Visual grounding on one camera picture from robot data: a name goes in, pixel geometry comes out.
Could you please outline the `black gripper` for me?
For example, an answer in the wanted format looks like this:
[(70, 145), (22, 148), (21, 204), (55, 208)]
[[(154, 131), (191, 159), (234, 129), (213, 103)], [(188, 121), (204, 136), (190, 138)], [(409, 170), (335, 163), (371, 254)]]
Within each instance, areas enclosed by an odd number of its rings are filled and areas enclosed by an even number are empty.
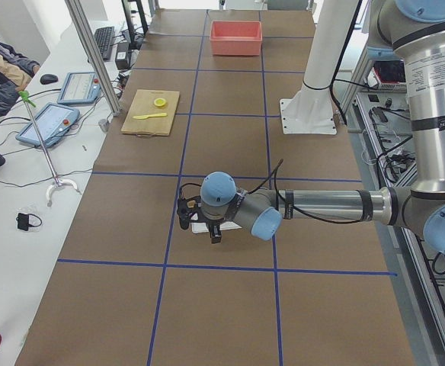
[(210, 232), (210, 240), (212, 244), (219, 244), (222, 241), (221, 225), (224, 220), (209, 220), (206, 223), (207, 229)]

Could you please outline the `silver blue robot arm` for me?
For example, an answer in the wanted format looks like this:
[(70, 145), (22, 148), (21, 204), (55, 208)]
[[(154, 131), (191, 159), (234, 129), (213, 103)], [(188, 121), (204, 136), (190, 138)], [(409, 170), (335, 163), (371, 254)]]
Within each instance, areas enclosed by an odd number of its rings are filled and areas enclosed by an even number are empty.
[(445, 255), (445, 1), (374, 1), (369, 42), (405, 64), (417, 177), (377, 191), (246, 191), (230, 175), (203, 180), (195, 204), (214, 242), (226, 221), (270, 239), (285, 219), (379, 221), (411, 230)]

